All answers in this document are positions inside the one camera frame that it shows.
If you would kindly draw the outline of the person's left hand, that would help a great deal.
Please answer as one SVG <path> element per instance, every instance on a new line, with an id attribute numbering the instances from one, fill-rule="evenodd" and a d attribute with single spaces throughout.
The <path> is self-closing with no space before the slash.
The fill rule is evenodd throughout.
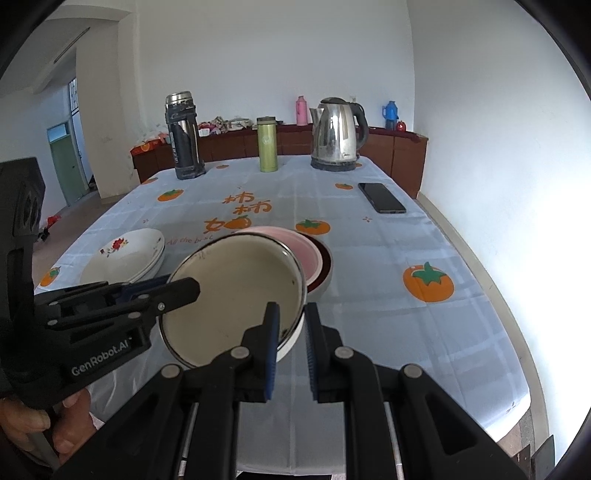
<path id="1" fill-rule="evenodd" d="M 90 403 L 91 397 L 86 388 L 62 401 L 61 415 L 52 435 L 61 464 L 96 432 Z M 29 436 L 50 429 L 51 420 L 44 410 L 34 410 L 18 399 L 5 398 L 1 400 L 1 428 L 12 443 L 32 453 L 34 445 Z"/>

